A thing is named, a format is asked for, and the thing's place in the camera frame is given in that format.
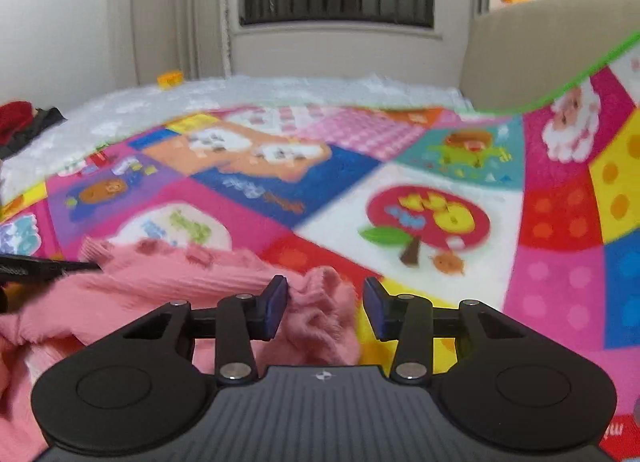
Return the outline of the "colourful cartoon play mat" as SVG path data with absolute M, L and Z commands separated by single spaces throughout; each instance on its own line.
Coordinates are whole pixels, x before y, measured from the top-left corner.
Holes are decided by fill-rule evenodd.
M 193 245 L 290 274 L 333 269 L 345 348 L 389 367 L 360 303 L 477 297 L 608 372 L 605 450 L 639 456 L 639 44 L 525 114 L 225 102 L 81 150 L 3 210 L 3 251 L 75 258 L 86 239 Z

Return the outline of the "red and black clothes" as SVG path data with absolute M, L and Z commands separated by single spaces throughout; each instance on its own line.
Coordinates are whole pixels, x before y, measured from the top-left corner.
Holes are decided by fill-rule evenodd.
M 0 109 L 0 160 L 5 161 L 66 118 L 58 108 L 35 108 L 28 101 L 12 101 Z

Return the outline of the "small yellow toy block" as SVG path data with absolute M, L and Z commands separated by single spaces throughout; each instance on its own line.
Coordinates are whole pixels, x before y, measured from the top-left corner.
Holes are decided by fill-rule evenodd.
M 172 89 L 183 84 L 184 77 L 180 70 L 172 70 L 160 74 L 157 78 L 157 85 L 160 89 Z

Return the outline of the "white vertical curtain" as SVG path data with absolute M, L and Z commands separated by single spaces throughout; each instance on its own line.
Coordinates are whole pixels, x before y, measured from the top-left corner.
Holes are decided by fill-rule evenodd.
M 230 73 L 226 0 L 131 0 L 140 85 L 178 70 L 188 80 Z

